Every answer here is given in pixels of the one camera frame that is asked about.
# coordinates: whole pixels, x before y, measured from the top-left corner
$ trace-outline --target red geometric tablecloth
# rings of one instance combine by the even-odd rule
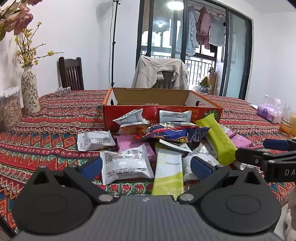
[[[107,91],[72,91],[61,97],[48,94],[40,98],[41,111],[26,117],[12,131],[0,133],[0,214],[10,227],[16,229],[11,216],[13,199],[35,169],[46,165],[60,170],[69,164],[82,165],[98,151],[79,152],[77,133],[104,130],[102,102]],[[246,101],[211,96],[223,106],[220,123],[262,148],[265,138],[286,139],[279,125],[256,115]],[[101,178],[93,181],[112,195],[151,194],[153,180],[115,182],[104,186]],[[185,189],[196,182],[187,182]],[[277,199],[284,203],[294,183],[270,183]]]

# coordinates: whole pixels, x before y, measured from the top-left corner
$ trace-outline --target blue snack bag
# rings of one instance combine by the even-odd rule
[[[200,141],[209,129],[190,122],[169,121],[152,125],[142,137],[189,143]]]

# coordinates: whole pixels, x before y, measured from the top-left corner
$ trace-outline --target ceiling light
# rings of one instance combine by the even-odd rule
[[[178,1],[171,1],[167,4],[168,8],[171,10],[183,10],[184,3]]]

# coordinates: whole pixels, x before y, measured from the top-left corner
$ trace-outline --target black circular mount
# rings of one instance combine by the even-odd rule
[[[216,228],[233,234],[264,232],[277,223],[281,209],[272,192],[261,185],[216,189],[201,202],[204,217]]]
[[[53,235],[79,227],[92,208],[90,198],[77,189],[40,184],[15,200],[12,215],[20,230]]]

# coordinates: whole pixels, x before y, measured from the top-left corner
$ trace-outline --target gray gripper base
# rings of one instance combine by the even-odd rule
[[[171,196],[121,196],[100,205],[79,228],[54,236],[20,232],[14,241],[280,241],[273,232],[233,236],[206,224],[195,208]]]

